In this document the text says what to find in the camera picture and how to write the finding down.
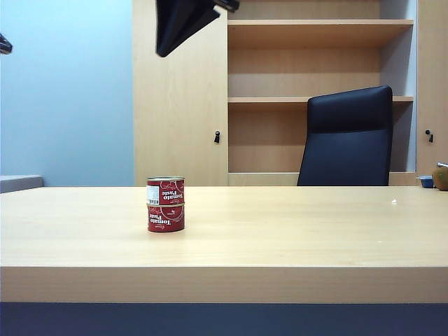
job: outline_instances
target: office chair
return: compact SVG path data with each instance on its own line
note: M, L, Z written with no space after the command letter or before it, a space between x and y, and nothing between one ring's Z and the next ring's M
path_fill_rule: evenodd
M393 135L389 86L308 101L298 186L387 186Z

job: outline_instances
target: stacked cans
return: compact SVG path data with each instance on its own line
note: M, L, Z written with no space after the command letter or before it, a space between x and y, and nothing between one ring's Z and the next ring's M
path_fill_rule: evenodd
M146 183L148 230L173 232L185 227L183 188L180 176L150 177Z

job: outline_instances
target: small bowl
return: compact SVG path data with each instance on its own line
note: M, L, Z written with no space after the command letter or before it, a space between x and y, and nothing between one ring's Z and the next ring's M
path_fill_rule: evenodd
M431 175L422 175L417 178L421 181L423 188L434 188L434 181Z

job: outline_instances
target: red can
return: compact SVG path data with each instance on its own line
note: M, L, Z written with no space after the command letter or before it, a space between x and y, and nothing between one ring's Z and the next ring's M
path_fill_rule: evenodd
M150 177L146 182L146 203L156 207L183 204L184 184L185 179L180 176Z
M152 206L148 204L148 231L173 232L185 227L184 204Z

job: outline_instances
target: black handle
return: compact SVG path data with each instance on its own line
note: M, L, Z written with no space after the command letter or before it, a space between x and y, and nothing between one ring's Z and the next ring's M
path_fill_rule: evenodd
M426 135L429 135L429 142L434 142L434 134L431 133L431 130L430 130L430 129L427 129L427 130L425 131L425 134L426 134Z
M216 131L215 132L215 142L217 143L217 144L219 144L219 135L220 135L221 133L219 132L219 131Z

